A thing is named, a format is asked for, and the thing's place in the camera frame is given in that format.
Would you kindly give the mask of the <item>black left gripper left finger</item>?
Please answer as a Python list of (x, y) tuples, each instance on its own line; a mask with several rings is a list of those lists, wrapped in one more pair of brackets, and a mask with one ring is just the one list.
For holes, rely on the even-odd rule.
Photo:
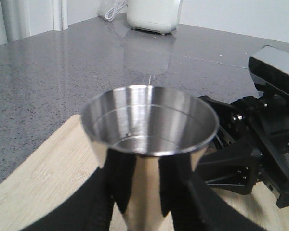
[(114, 201), (107, 179), (114, 163), (106, 161), (85, 183), (56, 209), (23, 228), (24, 231), (107, 231), (110, 227)]

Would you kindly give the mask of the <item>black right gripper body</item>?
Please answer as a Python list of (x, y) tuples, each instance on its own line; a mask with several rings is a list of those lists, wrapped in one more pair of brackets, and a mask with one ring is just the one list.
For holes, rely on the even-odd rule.
[(289, 206), (289, 100), (244, 97), (231, 104), (203, 97), (217, 112), (214, 150), (200, 160), (198, 175), (213, 188), (241, 195), (262, 182), (279, 208)]

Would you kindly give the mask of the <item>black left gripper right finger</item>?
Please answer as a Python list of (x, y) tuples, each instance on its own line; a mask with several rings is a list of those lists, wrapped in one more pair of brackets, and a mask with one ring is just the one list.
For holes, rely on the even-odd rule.
[(263, 231), (244, 217), (194, 173), (171, 209), (176, 231)]

